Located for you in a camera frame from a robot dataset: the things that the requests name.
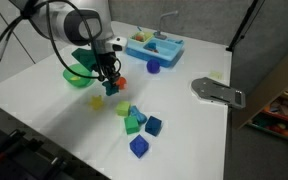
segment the orange block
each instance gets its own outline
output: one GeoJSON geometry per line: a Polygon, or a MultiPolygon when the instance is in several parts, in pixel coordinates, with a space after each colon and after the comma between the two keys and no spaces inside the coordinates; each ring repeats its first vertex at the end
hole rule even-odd
{"type": "Polygon", "coordinates": [[[268,105],[268,106],[265,106],[264,111],[266,111],[266,112],[270,112],[270,109],[271,109],[271,106],[268,105]]]}
{"type": "Polygon", "coordinates": [[[288,130],[286,129],[282,130],[281,134],[288,137],[288,130]]]}
{"type": "Polygon", "coordinates": [[[126,84],[126,79],[124,77],[120,77],[117,81],[116,81],[116,85],[118,85],[120,90],[125,89],[125,84],[126,84]]]}

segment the cable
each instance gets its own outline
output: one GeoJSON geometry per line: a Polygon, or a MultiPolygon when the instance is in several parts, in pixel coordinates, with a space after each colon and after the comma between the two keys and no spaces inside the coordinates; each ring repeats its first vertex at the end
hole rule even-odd
{"type": "Polygon", "coordinates": [[[4,41],[4,46],[2,47],[2,50],[1,50],[1,53],[0,53],[0,63],[1,63],[2,59],[3,59],[3,56],[4,56],[4,53],[5,53],[8,41],[9,41],[14,29],[16,28],[16,26],[18,25],[19,22],[20,21],[18,21],[15,25],[13,25],[12,29],[9,30],[9,32],[8,32],[8,34],[6,36],[6,39],[4,41]]]}
{"type": "Polygon", "coordinates": [[[263,0],[262,4],[261,4],[260,7],[258,8],[258,10],[257,10],[254,18],[252,19],[250,25],[247,27],[247,29],[245,30],[245,32],[243,33],[243,35],[240,36],[239,40],[234,44],[234,47],[235,47],[241,40],[243,40],[243,39],[245,38],[246,33],[248,32],[248,30],[250,30],[251,26],[253,25],[253,23],[254,23],[257,15],[259,14],[259,12],[261,11],[261,9],[262,9],[262,7],[263,7],[265,1],[266,1],[266,0],[263,0]]]}
{"type": "Polygon", "coordinates": [[[119,63],[118,70],[116,71],[116,72],[119,73],[120,70],[121,70],[121,68],[122,68],[122,63],[121,63],[121,61],[120,61],[117,57],[115,57],[115,56],[113,56],[113,55],[111,55],[111,58],[115,59],[115,60],[119,63]]]}
{"type": "Polygon", "coordinates": [[[2,34],[0,35],[0,43],[3,40],[4,36],[6,35],[6,33],[8,33],[10,31],[11,28],[13,28],[14,25],[17,25],[19,22],[21,22],[23,20],[23,18],[20,16],[18,18],[16,18],[15,20],[13,20],[11,22],[11,24],[9,24],[4,31],[2,32],[2,34]]]}
{"type": "Polygon", "coordinates": [[[46,1],[46,21],[47,21],[47,29],[48,29],[48,34],[49,34],[49,37],[50,37],[50,41],[51,41],[52,47],[53,47],[53,49],[54,49],[54,51],[55,51],[55,54],[56,54],[57,58],[59,59],[59,61],[62,63],[62,65],[63,65],[70,73],[72,73],[72,74],[74,74],[74,75],[76,75],[76,76],[82,77],[82,78],[99,79],[100,76],[98,76],[98,77],[84,76],[84,75],[82,75],[82,74],[76,73],[75,71],[73,71],[73,70],[64,62],[63,58],[61,57],[61,55],[60,55],[60,53],[59,53],[59,51],[58,51],[58,49],[57,49],[57,46],[56,46],[56,43],[55,43],[54,37],[53,37],[53,31],[52,31],[52,27],[51,27],[51,17],[50,17],[50,5],[49,5],[50,1],[46,1]]]}
{"type": "Polygon", "coordinates": [[[245,34],[248,32],[248,30],[249,30],[249,29],[251,28],[251,26],[253,25],[253,22],[255,21],[255,19],[256,19],[256,17],[257,17],[257,15],[258,15],[258,13],[260,12],[260,10],[262,9],[262,7],[263,7],[263,5],[264,5],[265,1],[266,1],[266,0],[263,0],[263,2],[262,2],[262,4],[261,4],[261,6],[258,8],[258,11],[256,12],[256,14],[255,14],[254,18],[252,19],[252,21],[251,21],[250,25],[247,27],[246,31],[244,32],[244,35],[242,35],[242,36],[244,36],[244,37],[245,37],[245,34]]]}

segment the toy block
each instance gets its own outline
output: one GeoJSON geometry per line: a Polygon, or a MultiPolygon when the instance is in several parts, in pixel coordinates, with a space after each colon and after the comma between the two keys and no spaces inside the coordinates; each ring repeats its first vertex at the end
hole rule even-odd
{"type": "Polygon", "coordinates": [[[106,89],[107,96],[111,96],[119,92],[119,87],[117,85],[111,84],[109,81],[103,82],[102,85],[106,89]]]}
{"type": "Polygon", "coordinates": [[[280,110],[282,111],[282,113],[286,116],[288,116],[288,107],[285,105],[281,105],[280,106],[280,110]]]}
{"type": "Polygon", "coordinates": [[[120,90],[123,90],[125,89],[125,84],[127,83],[126,79],[124,77],[120,77],[117,82],[116,82],[116,85],[119,86],[119,89],[120,90]]]}
{"type": "Polygon", "coordinates": [[[160,63],[157,60],[149,60],[146,64],[147,71],[151,74],[160,72],[160,63]]]}
{"type": "Polygon", "coordinates": [[[130,148],[133,153],[138,157],[141,158],[146,151],[148,150],[149,144],[148,142],[141,136],[138,135],[131,143],[130,148]]]}
{"type": "Polygon", "coordinates": [[[132,106],[132,107],[130,108],[130,114],[131,114],[131,116],[135,116],[136,119],[137,119],[137,121],[138,121],[138,123],[140,123],[140,124],[144,124],[144,123],[147,121],[147,117],[146,117],[144,114],[142,114],[142,113],[137,109],[136,106],[132,106]]]}
{"type": "Polygon", "coordinates": [[[140,131],[140,126],[137,122],[136,117],[129,116],[124,118],[125,129],[127,134],[133,134],[140,131]]]}
{"type": "Polygon", "coordinates": [[[127,101],[121,101],[115,108],[115,112],[119,116],[128,116],[131,104],[127,101]]]}
{"type": "Polygon", "coordinates": [[[146,125],[145,125],[145,131],[149,134],[152,134],[153,136],[157,136],[162,128],[162,121],[151,116],[146,125]]]}
{"type": "Polygon", "coordinates": [[[92,108],[94,110],[99,110],[104,106],[104,102],[102,100],[102,96],[92,96],[92,100],[90,102],[90,106],[92,106],[92,108]]]}
{"type": "Polygon", "coordinates": [[[93,65],[96,65],[96,58],[92,50],[86,50],[82,48],[76,49],[72,56],[81,63],[88,71],[92,72],[91,68],[93,65]]]}

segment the white table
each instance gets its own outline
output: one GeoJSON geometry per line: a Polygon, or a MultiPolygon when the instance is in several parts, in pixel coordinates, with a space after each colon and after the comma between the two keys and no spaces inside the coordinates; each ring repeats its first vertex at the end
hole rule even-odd
{"type": "MultiPolygon", "coordinates": [[[[112,27],[124,37],[137,30],[119,22],[112,27]]],[[[217,71],[229,85],[231,53],[223,45],[170,36],[185,41],[185,52],[174,68],[157,75],[147,73],[144,61],[118,53],[128,86],[117,95],[106,97],[100,82],[85,89],[70,86],[52,55],[0,84],[0,108],[114,180],[222,180],[228,108],[198,100],[190,83],[217,71]],[[102,110],[88,106],[92,95],[104,96],[102,110]],[[123,117],[114,111],[121,100],[161,119],[159,136],[144,127],[127,136],[123,117]],[[150,144],[141,159],[129,149],[138,134],[150,144]]],[[[61,51],[70,63],[75,49],[61,51]]]]}

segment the green cube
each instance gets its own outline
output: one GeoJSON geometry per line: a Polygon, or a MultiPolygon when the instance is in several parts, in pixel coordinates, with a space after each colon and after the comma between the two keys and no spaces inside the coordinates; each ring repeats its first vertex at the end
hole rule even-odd
{"type": "Polygon", "coordinates": [[[136,117],[129,116],[124,118],[125,129],[127,134],[132,134],[140,131],[140,126],[137,122],[136,117]]]}
{"type": "Polygon", "coordinates": [[[121,101],[115,108],[115,112],[119,116],[127,117],[129,114],[131,104],[127,101],[121,101]]]}

